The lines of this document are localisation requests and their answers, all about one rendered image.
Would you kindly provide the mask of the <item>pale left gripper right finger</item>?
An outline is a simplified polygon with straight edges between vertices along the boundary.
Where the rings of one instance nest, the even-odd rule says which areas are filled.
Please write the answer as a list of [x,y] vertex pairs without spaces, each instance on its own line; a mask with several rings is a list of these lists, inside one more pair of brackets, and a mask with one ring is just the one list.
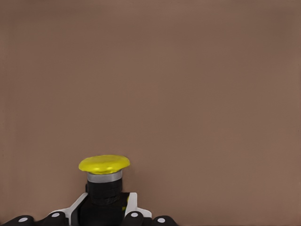
[[137,193],[130,193],[123,218],[123,226],[151,226],[152,213],[138,207]]

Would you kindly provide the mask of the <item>pale left gripper left finger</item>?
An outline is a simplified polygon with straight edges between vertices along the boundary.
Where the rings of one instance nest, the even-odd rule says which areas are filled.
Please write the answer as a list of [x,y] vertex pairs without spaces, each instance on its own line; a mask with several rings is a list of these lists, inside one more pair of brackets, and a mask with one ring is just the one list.
[[86,199],[87,193],[83,193],[70,207],[55,210],[38,221],[38,226],[80,226],[79,208]]

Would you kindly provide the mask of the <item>yellow push button black base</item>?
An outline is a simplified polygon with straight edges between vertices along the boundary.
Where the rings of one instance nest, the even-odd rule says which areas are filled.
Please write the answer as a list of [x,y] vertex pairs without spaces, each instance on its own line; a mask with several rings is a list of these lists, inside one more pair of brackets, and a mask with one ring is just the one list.
[[122,170],[130,165],[121,155],[98,155],[79,163],[87,173],[87,197],[79,208],[80,226],[119,226],[129,193],[123,190]]

